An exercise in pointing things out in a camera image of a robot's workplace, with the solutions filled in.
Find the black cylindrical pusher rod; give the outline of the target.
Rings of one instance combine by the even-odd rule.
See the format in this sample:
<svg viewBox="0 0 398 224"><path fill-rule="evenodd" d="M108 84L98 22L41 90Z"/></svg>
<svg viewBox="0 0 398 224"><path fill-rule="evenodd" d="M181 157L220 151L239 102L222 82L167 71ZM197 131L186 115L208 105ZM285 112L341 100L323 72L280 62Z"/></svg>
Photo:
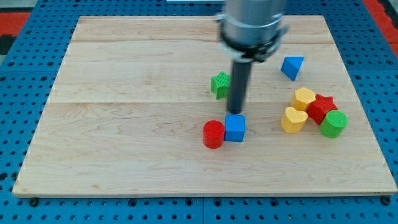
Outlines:
<svg viewBox="0 0 398 224"><path fill-rule="evenodd" d="M233 61L232 63L227 102L227 109L232 114L239 114L243 110L251 67L251 62Z"/></svg>

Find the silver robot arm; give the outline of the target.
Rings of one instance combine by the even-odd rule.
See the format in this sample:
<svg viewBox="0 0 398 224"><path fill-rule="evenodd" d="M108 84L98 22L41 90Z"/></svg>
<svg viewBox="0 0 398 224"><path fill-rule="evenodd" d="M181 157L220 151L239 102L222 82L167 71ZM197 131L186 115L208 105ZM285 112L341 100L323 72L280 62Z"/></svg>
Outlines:
<svg viewBox="0 0 398 224"><path fill-rule="evenodd" d="M231 57L227 110L243 111L254 62L265 62L281 43L288 27L280 26L286 0L228 0L217 15L222 48Z"/></svg>

